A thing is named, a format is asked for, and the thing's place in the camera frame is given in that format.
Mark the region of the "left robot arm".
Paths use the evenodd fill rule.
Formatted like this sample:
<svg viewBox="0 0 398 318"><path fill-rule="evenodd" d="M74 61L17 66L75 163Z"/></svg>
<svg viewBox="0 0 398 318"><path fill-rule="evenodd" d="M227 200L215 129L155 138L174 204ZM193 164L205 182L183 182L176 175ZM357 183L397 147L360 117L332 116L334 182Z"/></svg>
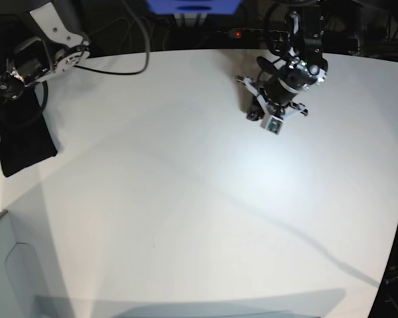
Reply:
<svg viewBox="0 0 398 318"><path fill-rule="evenodd" d="M271 34L271 16L284 5L287 35L280 44ZM264 56L256 58L260 72L257 79L237 76L252 95L251 106L245 112L249 121L277 133L289 115L308 116L308 109L294 98L313 85L320 85L328 73L328 61L322 53L322 16L317 1L274 1L263 17L262 37L274 61Z"/></svg>

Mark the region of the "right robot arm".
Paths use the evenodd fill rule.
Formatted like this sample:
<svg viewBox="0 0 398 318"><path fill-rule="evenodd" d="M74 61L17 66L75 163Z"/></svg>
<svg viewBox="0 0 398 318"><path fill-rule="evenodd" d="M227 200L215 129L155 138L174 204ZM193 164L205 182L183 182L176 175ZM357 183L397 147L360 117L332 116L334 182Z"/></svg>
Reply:
<svg viewBox="0 0 398 318"><path fill-rule="evenodd" d="M48 83L90 55L79 1L0 1L0 169L54 157Z"/></svg>

